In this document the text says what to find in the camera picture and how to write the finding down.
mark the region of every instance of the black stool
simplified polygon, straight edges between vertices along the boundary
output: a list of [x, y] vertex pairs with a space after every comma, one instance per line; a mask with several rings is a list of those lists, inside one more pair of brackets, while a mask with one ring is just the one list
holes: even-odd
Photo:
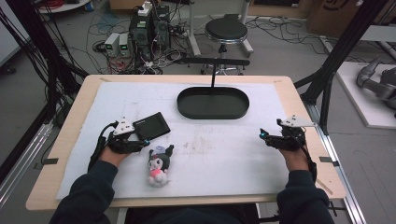
[[[248, 36], [248, 28], [239, 20], [224, 17], [208, 22], [205, 27], [205, 34], [209, 39], [221, 44], [219, 48], [220, 58], [225, 59], [226, 45], [242, 43]], [[206, 69], [210, 66], [210, 64], [204, 64], [201, 74], [208, 74]], [[238, 66], [227, 67], [225, 64], [219, 65], [216, 75], [227, 75], [226, 72], [232, 70], [236, 71], [237, 75], [242, 75]]]

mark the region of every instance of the concrete floor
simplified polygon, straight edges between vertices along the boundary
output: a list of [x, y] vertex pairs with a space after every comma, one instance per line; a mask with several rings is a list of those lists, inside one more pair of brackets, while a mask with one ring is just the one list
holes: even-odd
[[[129, 26], [128, 13], [111, 11], [104, 4], [94, 12], [86, 12], [82, 8], [57, 14], [57, 22], [64, 38], [71, 48], [73, 57], [90, 74], [98, 74], [98, 65], [93, 65], [88, 51], [97, 60], [100, 67], [106, 67], [106, 59], [92, 51], [92, 44], [97, 40], [106, 39], [105, 35], [97, 34], [100, 26], [98, 23], [110, 23], [114, 32], [119, 32]], [[196, 20], [195, 27], [210, 21], [209, 17]], [[305, 44], [292, 44], [273, 37], [280, 36], [279, 29], [269, 31], [269, 26], [262, 24], [267, 32], [259, 28], [248, 29], [248, 41], [255, 52], [248, 58], [250, 66], [244, 74], [259, 76], [288, 76], [293, 81], [300, 80], [316, 72], [327, 58], [322, 44], [315, 38], [307, 39]], [[285, 33], [285, 38], [295, 38], [296, 35]], [[288, 31], [299, 36], [310, 35], [306, 32], [304, 21], [288, 25]], [[197, 41], [203, 56], [217, 57], [217, 44], [199, 35], [202, 29], [196, 32]], [[372, 43], [361, 42], [351, 52], [349, 61], [365, 60], [369, 62], [376, 55], [381, 55], [385, 63], [394, 63], [381, 49]], [[247, 59], [247, 55], [240, 46], [229, 47], [229, 58]], [[11, 59], [17, 68], [16, 74], [2, 73], [0, 76], [0, 162], [14, 148], [23, 133], [29, 127], [35, 116], [42, 109], [45, 102], [44, 84], [35, 74], [32, 65], [23, 52], [19, 52]], [[164, 74], [195, 74], [199, 75], [200, 66], [174, 64], [163, 69]], [[348, 98], [337, 78], [334, 79], [332, 99], [329, 113], [329, 132], [332, 143], [338, 153], [349, 183], [357, 197], [358, 203], [367, 223], [394, 223], [396, 222], [396, 195], [392, 190], [396, 188], [396, 177], [392, 173], [396, 159], [396, 134], [395, 130], [366, 128]], [[54, 129], [48, 143], [42, 148], [39, 156], [33, 162], [20, 184], [16, 187], [7, 203], [0, 210], [1, 223], [46, 223], [49, 222], [51, 211], [31, 212], [26, 210], [24, 204], [39, 175], [39, 170], [34, 169], [39, 162], [44, 149], [50, 145], [51, 139], [56, 136], [59, 129]], [[341, 202], [334, 202], [334, 206], [343, 206]], [[260, 209], [263, 217], [271, 217], [276, 213], [275, 203], [262, 203]], [[118, 209], [109, 209], [107, 214], [115, 223]], [[337, 211], [334, 216], [336, 223], [350, 223], [347, 213]]]

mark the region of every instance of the dark jacket sleeve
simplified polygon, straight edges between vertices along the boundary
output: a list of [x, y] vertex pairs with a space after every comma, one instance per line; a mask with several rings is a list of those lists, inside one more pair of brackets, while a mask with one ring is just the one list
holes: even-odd
[[334, 223], [329, 197], [317, 189], [308, 171], [292, 171], [286, 188], [277, 195], [280, 223]]
[[104, 212], [114, 197], [112, 184], [117, 172], [113, 164], [97, 161], [73, 183], [49, 223], [110, 223]]

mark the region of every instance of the plush toy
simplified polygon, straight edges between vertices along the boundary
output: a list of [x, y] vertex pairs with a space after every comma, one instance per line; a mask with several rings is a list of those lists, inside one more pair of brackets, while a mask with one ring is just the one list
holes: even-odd
[[150, 150], [148, 155], [149, 177], [148, 183], [152, 187], [160, 188], [166, 185], [169, 180], [167, 176], [168, 168], [171, 163], [174, 146], [170, 145], [167, 149], [156, 147], [156, 150]]

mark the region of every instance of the table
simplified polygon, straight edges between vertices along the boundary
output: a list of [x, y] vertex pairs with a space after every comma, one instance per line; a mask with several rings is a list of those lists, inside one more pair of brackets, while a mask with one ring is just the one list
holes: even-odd
[[[102, 82], [169, 82], [169, 83], [203, 83], [208, 84], [211, 76], [88, 76], [78, 93], [78, 97], [54, 143], [49, 158], [59, 158], [57, 164], [45, 165], [28, 198], [26, 207], [29, 210], [56, 209], [59, 201], [55, 199], [63, 179], [64, 169], [70, 152], [76, 143], [79, 130], [88, 114], [96, 92]], [[297, 90], [289, 77], [267, 76], [224, 76], [217, 77], [217, 83], [270, 83], [276, 87], [277, 94], [284, 107], [286, 115], [297, 115], [309, 119]], [[317, 187], [326, 191], [331, 199], [341, 199], [346, 196], [343, 184], [330, 162], [320, 162], [319, 157], [328, 157], [315, 128], [306, 128], [312, 159], [318, 164]], [[211, 203], [259, 203], [274, 202], [276, 193], [269, 195], [239, 195], [239, 196], [203, 196], [183, 198], [155, 199], [119, 199], [114, 200], [110, 207], [130, 206], [161, 206], [178, 204], [211, 204]]]

